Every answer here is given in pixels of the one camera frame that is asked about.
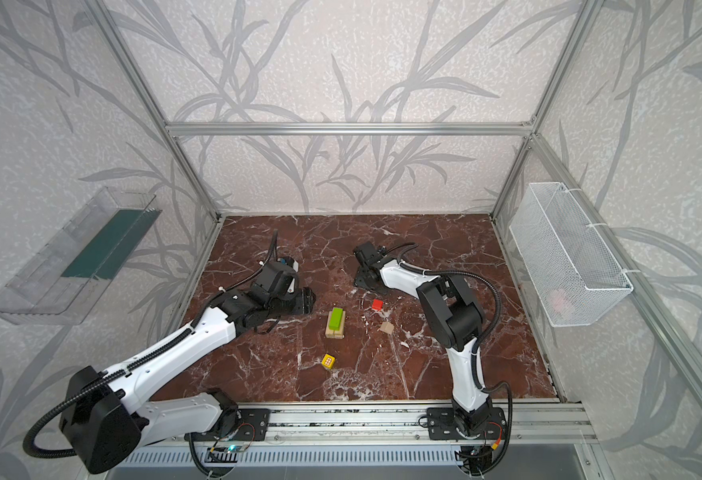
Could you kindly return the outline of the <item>small wooden block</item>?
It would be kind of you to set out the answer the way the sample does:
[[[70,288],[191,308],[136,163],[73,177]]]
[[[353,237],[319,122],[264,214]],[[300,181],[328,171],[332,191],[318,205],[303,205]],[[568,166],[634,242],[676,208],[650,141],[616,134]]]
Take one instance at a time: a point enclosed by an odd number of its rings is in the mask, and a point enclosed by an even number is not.
[[[394,325],[388,321],[383,322],[379,328],[380,331],[391,335],[394,332]]]

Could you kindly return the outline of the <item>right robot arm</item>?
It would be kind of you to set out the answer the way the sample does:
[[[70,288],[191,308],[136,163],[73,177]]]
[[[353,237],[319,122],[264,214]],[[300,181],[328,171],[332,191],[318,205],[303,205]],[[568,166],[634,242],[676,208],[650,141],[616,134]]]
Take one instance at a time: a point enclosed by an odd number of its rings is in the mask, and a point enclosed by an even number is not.
[[[448,353],[455,414],[466,425],[477,423],[491,407],[480,361],[480,345],[491,330],[483,328],[485,312],[466,280],[473,278],[483,283],[493,294],[495,311],[491,327],[500,320],[500,294],[489,280],[478,274],[410,264],[404,253],[415,247],[414,243],[405,243],[398,255],[370,242],[355,247],[353,253],[359,267],[354,284],[380,294],[399,290],[419,300],[433,336]]]

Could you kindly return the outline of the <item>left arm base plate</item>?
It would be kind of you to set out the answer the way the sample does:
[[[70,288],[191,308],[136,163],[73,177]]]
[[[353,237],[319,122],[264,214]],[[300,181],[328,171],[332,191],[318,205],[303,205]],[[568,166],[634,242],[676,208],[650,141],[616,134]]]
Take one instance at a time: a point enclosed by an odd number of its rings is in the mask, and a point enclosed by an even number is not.
[[[224,412],[210,430],[201,434],[203,441],[243,441],[261,442],[265,440],[271,410],[266,408],[245,408]]]

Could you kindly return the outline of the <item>green wooden block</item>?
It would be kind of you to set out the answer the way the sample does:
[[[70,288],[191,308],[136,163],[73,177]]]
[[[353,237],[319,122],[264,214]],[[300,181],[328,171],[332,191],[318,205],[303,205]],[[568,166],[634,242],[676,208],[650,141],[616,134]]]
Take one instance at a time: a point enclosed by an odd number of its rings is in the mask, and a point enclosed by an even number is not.
[[[343,325],[345,311],[342,308],[334,307],[329,313],[327,328],[330,331],[339,331]]]

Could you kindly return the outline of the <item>plain wooden block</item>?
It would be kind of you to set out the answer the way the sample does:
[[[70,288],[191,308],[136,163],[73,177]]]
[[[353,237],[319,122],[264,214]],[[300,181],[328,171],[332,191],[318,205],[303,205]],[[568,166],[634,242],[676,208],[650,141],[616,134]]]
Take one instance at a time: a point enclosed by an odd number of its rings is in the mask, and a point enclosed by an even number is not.
[[[345,337],[345,326],[340,325],[337,329],[327,327],[325,329],[325,337],[328,339],[343,339]]]

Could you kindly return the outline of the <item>yellow window block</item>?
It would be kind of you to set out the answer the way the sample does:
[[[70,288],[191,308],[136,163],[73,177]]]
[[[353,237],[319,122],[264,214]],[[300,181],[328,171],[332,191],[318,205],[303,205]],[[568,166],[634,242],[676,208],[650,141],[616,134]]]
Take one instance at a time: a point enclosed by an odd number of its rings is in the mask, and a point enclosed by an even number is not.
[[[336,362],[336,358],[332,355],[325,354],[321,360],[321,365],[326,369],[333,369]]]

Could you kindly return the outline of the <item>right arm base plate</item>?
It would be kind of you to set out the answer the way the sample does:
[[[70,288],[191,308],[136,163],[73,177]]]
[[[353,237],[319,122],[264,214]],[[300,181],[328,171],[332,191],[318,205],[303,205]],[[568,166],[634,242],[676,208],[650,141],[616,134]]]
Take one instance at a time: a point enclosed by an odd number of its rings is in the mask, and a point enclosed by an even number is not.
[[[479,440],[499,442],[507,437],[502,408],[484,405],[472,412],[461,408],[429,408],[426,426],[430,440]]]

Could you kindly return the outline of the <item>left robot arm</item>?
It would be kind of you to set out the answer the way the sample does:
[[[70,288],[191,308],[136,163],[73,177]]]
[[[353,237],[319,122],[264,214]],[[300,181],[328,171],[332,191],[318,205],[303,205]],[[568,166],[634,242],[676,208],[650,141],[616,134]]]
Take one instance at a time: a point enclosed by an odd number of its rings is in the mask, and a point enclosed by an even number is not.
[[[307,315],[315,295],[300,284],[298,263],[271,260],[249,287],[220,292],[194,320],[139,354],[98,373],[91,367],[69,381],[74,403],[59,428],[91,474],[117,466],[135,449],[185,434],[227,436],[242,420],[219,389],[185,399],[154,400],[154,394],[213,350],[268,320]]]

